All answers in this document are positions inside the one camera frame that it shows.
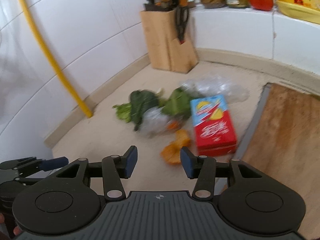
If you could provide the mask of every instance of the drink carton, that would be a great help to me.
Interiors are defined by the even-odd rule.
[[[223,95],[191,101],[199,155],[219,156],[236,150],[236,134]]]

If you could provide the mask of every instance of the brand logo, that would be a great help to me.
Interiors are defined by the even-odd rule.
[[[210,124],[202,129],[201,138],[209,138],[215,134],[225,134],[229,132],[227,122],[220,121]]]

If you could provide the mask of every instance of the silver screw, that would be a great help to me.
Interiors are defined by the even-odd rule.
[[[111,198],[119,198],[122,196],[122,192],[120,190],[113,189],[108,191],[107,196]]]
[[[207,190],[201,189],[196,191],[195,195],[200,198],[207,198],[211,196],[211,193]]]

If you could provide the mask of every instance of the yellow pipe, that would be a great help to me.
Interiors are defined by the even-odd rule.
[[[26,0],[19,0],[19,3],[22,7],[22,10],[24,12],[24,15],[26,17],[27,23],[33,33],[33,36],[35,37],[36,41],[38,42],[42,52],[50,62],[53,70],[55,71],[56,75],[60,79],[63,86],[69,91],[70,95],[74,98],[74,100],[78,103],[81,110],[84,112],[84,114],[90,118],[92,117],[92,112],[89,109],[89,107],[81,100],[76,90],[72,87],[66,76],[63,74],[58,62],[55,60],[54,56],[50,52],[47,44],[45,43],[43,37],[41,36],[41,33],[39,32],[35,21],[33,20],[33,17],[29,11],[28,5]]]

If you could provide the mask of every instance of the white tiled ledge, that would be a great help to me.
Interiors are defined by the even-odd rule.
[[[274,9],[191,9],[197,48],[245,53],[320,75],[320,25],[287,17]]]

